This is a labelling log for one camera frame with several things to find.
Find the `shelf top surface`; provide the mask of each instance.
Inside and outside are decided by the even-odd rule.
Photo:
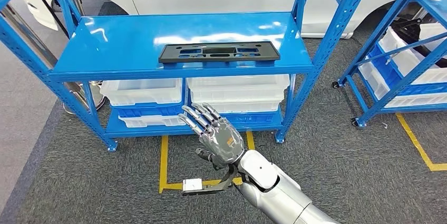
[[[273,62],[158,62],[166,44],[271,41]],[[83,17],[52,77],[60,80],[302,73],[313,68],[291,13]]]
[[[447,0],[416,0],[426,9],[439,23],[447,28]]]

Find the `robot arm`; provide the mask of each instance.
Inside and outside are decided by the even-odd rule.
[[[179,117],[199,136],[206,149],[197,149],[199,157],[213,163],[215,169],[229,167],[216,186],[202,186],[201,179],[183,181],[183,195],[223,191],[240,174],[243,183],[236,189],[254,207],[277,224],[338,223],[312,204],[297,182],[256,150],[245,150],[242,136],[209,104],[192,104],[196,110],[183,109],[199,124],[183,114]]]

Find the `black plastic tray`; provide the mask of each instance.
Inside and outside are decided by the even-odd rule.
[[[241,43],[169,44],[164,46],[158,61],[234,62],[279,60],[278,51],[270,41]]]

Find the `shelf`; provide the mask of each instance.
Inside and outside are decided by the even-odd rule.
[[[358,73],[360,78],[362,79],[363,84],[368,90],[368,94],[373,99],[373,102],[377,102],[377,98],[374,95],[374,91],[371,88],[370,84],[367,80],[365,80],[362,74]],[[444,104],[426,104],[426,105],[414,105],[414,106],[401,106],[401,107],[390,107],[390,108],[382,108],[379,113],[405,113],[405,112],[435,112],[435,111],[445,111],[447,110],[447,103]]]
[[[447,28],[447,0],[415,0]]]
[[[282,120],[283,116],[281,114],[281,110],[278,110],[274,115],[272,122],[241,123],[241,124],[234,124],[234,126],[240,132],[278,130],[283,127],[281,124]],[[193,134],[193,132],[187,125],[182,126],[152,125],[146,128],[128,128],[126,127],[123,121],[118,119],[118,113],[117,111],[114,110],[112,110],[112,112],[110,113],[109,122],[106,128],[106,135],[112,138],[157,136],[157,135],[179,135],[179,134]]]
[[[174,63],[166,44],[271,41],[275,62]],[[50,77],[59,81],[307,73],[313,70],[290,12],[83,17]]]

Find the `yellow tape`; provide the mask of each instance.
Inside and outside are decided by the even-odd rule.
[[[252,132],[247,132],[247,144],[248,149],[255,149],[255,141],[253,139]],[[181,190],[183,187],[182,183],[168,183],[168,136],[165,135],[161,138],[161,148],[160,148],[160,181],[158,193],[161,194],[163,190]],[[204,186],[214,186],[220,182],[217,180],[205,180],[202,181]],[[242,184],[242,178],[234,178],[233,183],[236,185]]]
[[[248,149],[255,149],[255,141],[253,140],[253,133],[250,131],[247,131],[247,144]]]
[[[204,186],[215,186],[220,182],[220,179],[217,180],[205,180],[202,181],[202,185]],[[234,178],[233,179],[233,183],[235,183],[236,185],[241,185],[242,184],[242,178]],[[168,183],[166,184],[164,189],[167,190],[181,190],[183,187],[182,183]]]
[[[164,135],[161,138],[160,148],[160,182],[158,187],[158,193],[162,193],[163,189],[167,189],[168,183],[168,136]]]
[[[425,150],[422,148],[421,144],[417,140],[414,133],[411,131],[410,127],[408,126],[407,122],[405,121],[404,117],[400,113],[396,113],[397,119],[401,123],[403,129],[406,131],[406,134],[411,139],[411,142],[416,147],[416,149],[419,151],[419,154],[422,157],[422,160],[424,160],[425,164],[429,167],[431,171],[444,171],[447,170],[447,163],[433,163]]]

